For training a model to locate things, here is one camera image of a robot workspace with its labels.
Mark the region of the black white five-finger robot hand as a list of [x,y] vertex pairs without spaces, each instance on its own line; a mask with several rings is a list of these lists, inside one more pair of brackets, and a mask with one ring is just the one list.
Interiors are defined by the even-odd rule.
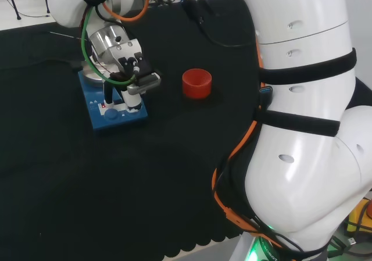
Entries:
[[135,113],[142,108],[141,95],[158,83],[150,63],[145,59],[137,39],[115,39],[115,44],[99,54],[99,63],[103,63],[104,105],[114,107],[113,91],[116,90],[126,111]]

